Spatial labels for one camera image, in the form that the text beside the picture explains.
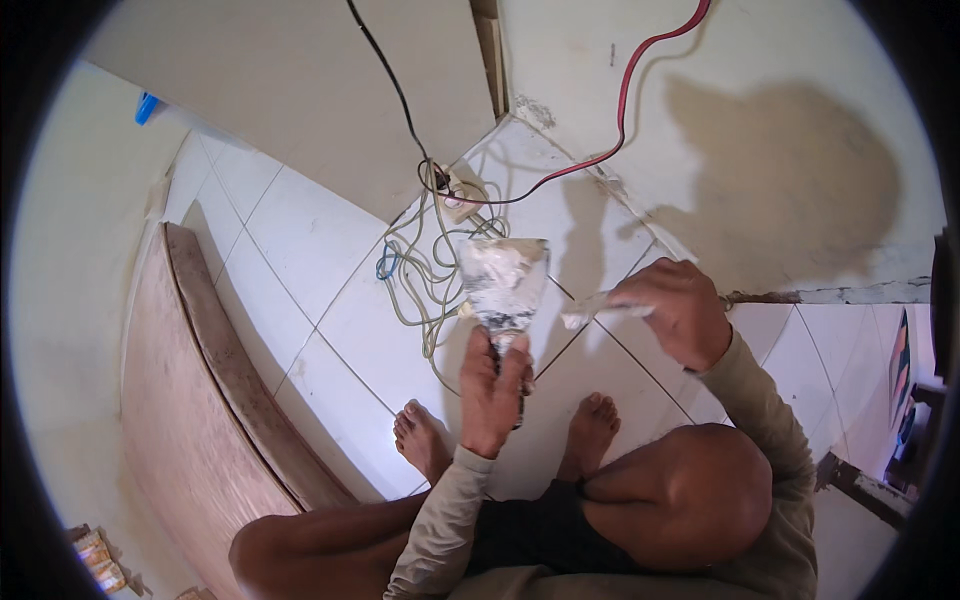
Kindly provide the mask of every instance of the wooden board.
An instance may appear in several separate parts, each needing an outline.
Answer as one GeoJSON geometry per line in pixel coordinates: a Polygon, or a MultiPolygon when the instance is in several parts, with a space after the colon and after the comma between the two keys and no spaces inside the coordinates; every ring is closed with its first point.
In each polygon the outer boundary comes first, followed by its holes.
{"type": "Polygon", "coordinates": [[[300,509],[227,410],[180,303],[165,229],[137,283],[121,392],[124,452],[137,485],[184,558],[219,600],[240,599],[233,536],[300,509]]]}
{"type": "MultiPolygon", "coordinates": [[[[468,0],[356,6],[427,153],[452,164],[494,125],[468,0]]],[[[420,188],[420,150],[344,0],[126,0],[84,57],[385,222],[420,188]]]]}
{"type": "Polygon", "coordinates": [[[256,451],[304,510],[356,504],[260,381],[220,304],[196,235],[173,224],[162,227],[188,325],[226,408],[256,451]]]}

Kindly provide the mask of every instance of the power strip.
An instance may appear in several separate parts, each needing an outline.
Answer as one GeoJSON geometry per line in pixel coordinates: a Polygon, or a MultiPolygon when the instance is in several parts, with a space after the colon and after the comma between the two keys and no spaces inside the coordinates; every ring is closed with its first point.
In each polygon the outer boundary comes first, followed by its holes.
{"type": "MultiPolygon", "coordinates": [[[[460,196],[461,198],[468,198],[477,203],[482,203],[486,200],[475,187],[472,185],[464,185],[450,167],[443,164],[440,165],[440,168],[447,177],[447,193],[460,196]]],[[[446,215],[454,225],[463,223],[467,217],[476,214],[482,206],[482,204],[465,203],[462,200],[453,200],[452,198],[441,198],[441,200],[443,201],[440,203],[440,206],[444,210],[444,215],[446,215]]]]}

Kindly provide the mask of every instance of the white tile floor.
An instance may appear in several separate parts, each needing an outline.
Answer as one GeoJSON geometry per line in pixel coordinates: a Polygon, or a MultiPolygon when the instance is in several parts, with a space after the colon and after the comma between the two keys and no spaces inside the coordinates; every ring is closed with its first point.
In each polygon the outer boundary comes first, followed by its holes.
{"type": "MultiPolygon", "coordinates": [[[[507,119],[457,169],[494,182],[496,198],[568,163],[537,132],[507,119]]],[[[643,321],[607,315],[580,331],[562,327],[565,305],[666,255],[599,180],[580,173],[551,182],[507,207],[506,216],[514,237],[550,241],[552,278],[531,329],[537,389],[497,463],[494,497],[535,497],[545,488],[570,415],[594,390],[613,396],[624,420],[608,461],[679,424],[726,419],[643,321]]],[[[387,224],[267,156],[196,133],[177,156],[165,219],[197,231],[217,293],[264,383],[356,496],[375,501],[424,489],[396,452],[393,415],[415,398],[452,447],[459,404],[422,358],[420,330],[397,320],[374,276],[387,224]]],[[[424,230],[431,241],[439,232],[432,212],[424,230]]],[[[411,302],[399,302],[413,316],[411,302]]],[[[871,402],[880,403],[889,386],[899,317],[899,307],[788,304],[739,305],[730,314],[793,406],[814,459],[833,448],[863,460],[873,458],[871,447],[850,431],[876,420],[871,402]]],[[[447,323],[436,354],[454,389],[469,328],[447,323]]]]}

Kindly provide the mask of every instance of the beige sleeve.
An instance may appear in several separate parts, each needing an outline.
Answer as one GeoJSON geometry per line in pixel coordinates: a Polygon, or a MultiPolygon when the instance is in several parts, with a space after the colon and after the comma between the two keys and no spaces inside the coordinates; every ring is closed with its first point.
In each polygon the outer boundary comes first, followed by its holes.
{"type": "Polygon", "coordinates": [[[493,461],[458,445],[430,491],[396,561],[384,600],[450,593],[464,576],[493,461]]]}
{"type": "Polygon", "coordinates": [[[775,481],[789,481],[813,493],[810,449],[793,410],[780,399],[773,378],[756,363],[750,348],[734,330],[723,358],[701,380],[720,400],[736,428],[760,448],[775,481]]]}

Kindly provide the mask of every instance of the person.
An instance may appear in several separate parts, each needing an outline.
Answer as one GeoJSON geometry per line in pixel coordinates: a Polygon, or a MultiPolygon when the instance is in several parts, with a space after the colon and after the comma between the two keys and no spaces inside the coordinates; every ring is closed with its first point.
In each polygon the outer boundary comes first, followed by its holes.
{"type": "Polygon", "coordinates": [[[663,350],[735,425],[687,425],[600,468],[613,400],[581,402],[556,478],[534,501],[484,499],[516,422],[529,340],[499,370],[483,327],[460,373],[451,457],[426,412],[397,416],[396,447],[431,485],[383,504],[267,516],[230,549],[250,598],[812,598],[814,466],[803,430],[732,329],[713,282],[662,258],[610,293],[654,307],[663,350]]]}

